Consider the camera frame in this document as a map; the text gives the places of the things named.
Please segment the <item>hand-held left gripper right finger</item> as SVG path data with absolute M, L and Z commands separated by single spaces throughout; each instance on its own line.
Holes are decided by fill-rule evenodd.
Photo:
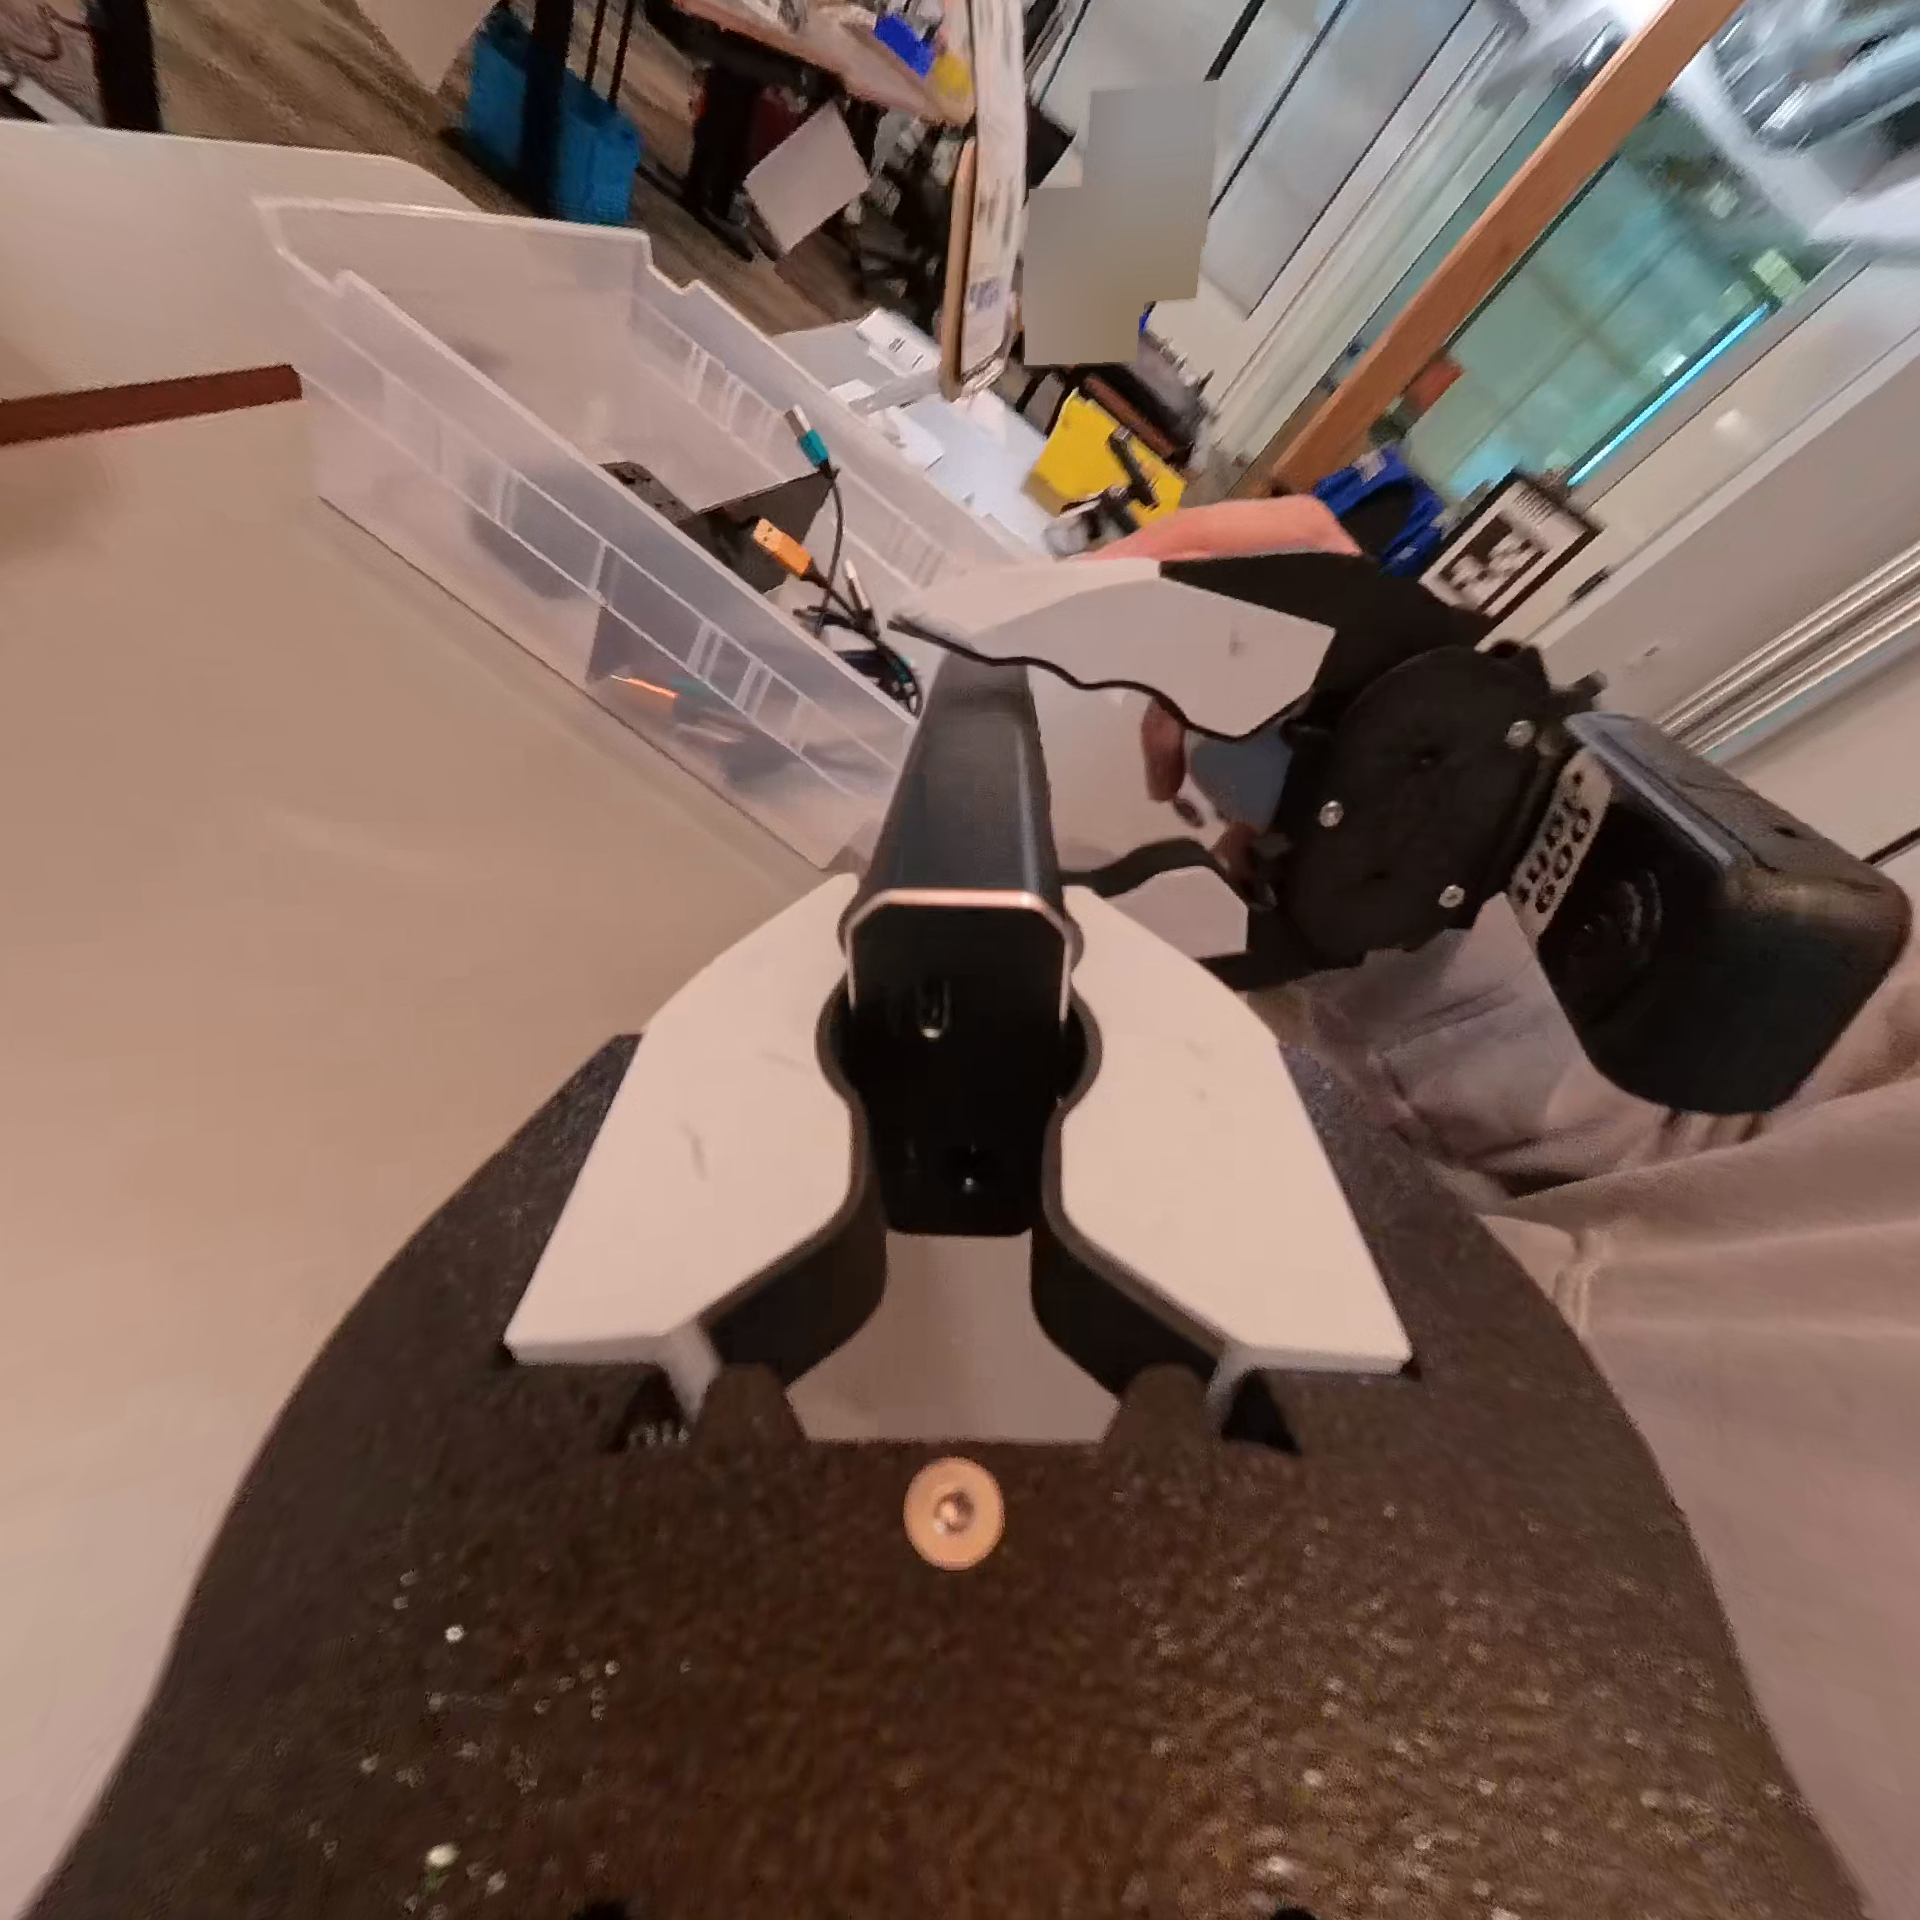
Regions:
M 1271 1029 L 1161 930 L 1071 887 L 1079 1085 L 1044 1156 L 1044 1336 L 1130 1393 L 1188 1371 L 1209 1426 L 1245 1376 L 1414 1359 Z

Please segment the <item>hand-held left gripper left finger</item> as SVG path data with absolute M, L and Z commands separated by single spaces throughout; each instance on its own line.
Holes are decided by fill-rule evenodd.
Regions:
M 842 997 L 839 873 L 646 1020 L 501 1326 L 507 1359 L 646 1359 L 695 1418 L 724 1371 L 785 1386 L 888 1291 L 862 1127 L 826 1060 Z

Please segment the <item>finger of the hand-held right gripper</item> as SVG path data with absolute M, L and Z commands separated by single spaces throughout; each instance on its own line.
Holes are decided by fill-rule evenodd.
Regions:
M 1161 836 L 1102 864 L 1071 864 L 1065 887 L 1110 897 L 1126 918 L 1199 959 L 1235 997 L 1309 984 L 1309 939 L 1271 887 L 1209 842 Z
M 1334 626 L 1180 585 L 1160 561 L 958 575 L 897 600 L 888 626 L 1071 689 L 1136 689 L 1218 744 L 1271 727 L 1334 648 Z

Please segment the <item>black usb hub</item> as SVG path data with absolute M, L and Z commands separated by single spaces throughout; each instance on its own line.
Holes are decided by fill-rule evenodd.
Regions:
M 1027 668 L 951 652 L 839 926 L 839 1068 L 889 1232 L 1020 1239 L 1079 1068 L 1049 765 Z

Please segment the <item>clear plastic bin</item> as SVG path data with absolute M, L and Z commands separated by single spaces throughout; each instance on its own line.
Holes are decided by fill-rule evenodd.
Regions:
M 862 605 L 1027 542 L 888 421 L 888 359 L 809 372 L 646 235 L 259 198 L 293 299 L 318 500 L 809 864 L 874 852 L 910 716 L 814 585 L 744 585 L 604 466 L 681 501 L 827 470 L 809 561 Z

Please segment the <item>person's right forearm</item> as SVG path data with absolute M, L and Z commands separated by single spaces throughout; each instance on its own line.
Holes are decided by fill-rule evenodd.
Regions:
M 1659 1148 L 1665 1111 L 1584 1060 L 1505 908 L 1414 954 L 1309 972 L 1287 987 L 1287 1016 L 1301 1047 L 1479 1208 L 1604 1180 Z

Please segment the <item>person's right hand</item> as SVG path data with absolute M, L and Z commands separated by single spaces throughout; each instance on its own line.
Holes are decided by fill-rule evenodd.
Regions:
M 1343 532 L 1343 518 L 1323 500 L 1188 501 L 1079 561 L 1260 561 L 1260 552 L 1360 561 L 1360 542 Z M 1152 704 L 1136 716 L 1136 749 L 1146 749 L 1146 797 L 1180 804 L 1182 797 L 1182 720 Z

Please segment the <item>yellow bag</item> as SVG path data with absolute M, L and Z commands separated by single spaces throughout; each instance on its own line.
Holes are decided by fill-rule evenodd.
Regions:
M 1049 518 L 1098 509 L 1115 532 L 1170 518 L 1182 501 L 1182 470 L 1161 466 L 1126 416 L 1098 393 L 1071 393 L 1044 435 L 1044 458 L 1020 474 L 1020 500 Z

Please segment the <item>small blue bins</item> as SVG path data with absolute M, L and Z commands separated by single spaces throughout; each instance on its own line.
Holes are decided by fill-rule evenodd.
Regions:
M 1450 501 L 1402 466 L 1397 440 L 1330 470 L 1311 500 L 1389 576 L 1420 576 L 1450 532 Z

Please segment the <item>black divider plate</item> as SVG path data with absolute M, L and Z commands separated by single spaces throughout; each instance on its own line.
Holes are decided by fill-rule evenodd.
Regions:
M 778 593 L 789 565 L 758 538 L 758 524 L 785 532 L 789 542 L 809 538 L 814 509 L 827 501 L 827 470 L 806 470 L 789 485 L 730 500 L 715 509 L 681 518 L 681 532 L 730 565 L 744 585 Z

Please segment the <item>person's beige sweatshirt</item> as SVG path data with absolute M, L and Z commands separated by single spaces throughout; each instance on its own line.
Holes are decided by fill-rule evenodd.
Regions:
M 1920 1869 L 1920 1085 L 1911 997 L 1756 1127 L 1603 1090 L 1561 1016 L 1483 1054 L 1519 1127 L 1498 1239 L 1634 1411 L 1752 1689 L 1866 1913 Z

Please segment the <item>wood edged desk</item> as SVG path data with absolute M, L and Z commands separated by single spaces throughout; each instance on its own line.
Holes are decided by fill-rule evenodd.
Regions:
M 746 177 L 758 103 L 772 88 L 897 110 L 932 127 L 970 120 L 970 79 L 932 79 L 897 61 L 862 5 L 646 0 L 643 20 L 703 72 L 673 205 L 732 257 L 758 251 L 732 226 L 732 198 Z

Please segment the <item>blue bins under desk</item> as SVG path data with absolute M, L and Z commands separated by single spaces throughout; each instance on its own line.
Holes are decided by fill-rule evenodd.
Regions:
M 521 213 L 565 226 L 623 226 L 643 127 L 618 110 L 643 0 L 590 0 L 587 55 L 570 55 L 565 0 L 488 5 L 469 41 L 469 93 L 448 152 L 469 157 Z

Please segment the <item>wooden post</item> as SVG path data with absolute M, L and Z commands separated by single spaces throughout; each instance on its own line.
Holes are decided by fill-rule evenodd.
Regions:
M 1654 5 L 1483 205 L 1483 218 L 1433 257 L 1357 372 L 1277 451 L 1267 451 L 1260 470 L 1245 470 L 1245 489 L 1311 489 L 1330 470 L 1357 466 L 1370 432 L 1455 338 L 1483 294 L 1531 251 L 1531 236 L 1624 140 L 1676 72 L 1727 30 L 1727 14 L 1736 0 Z

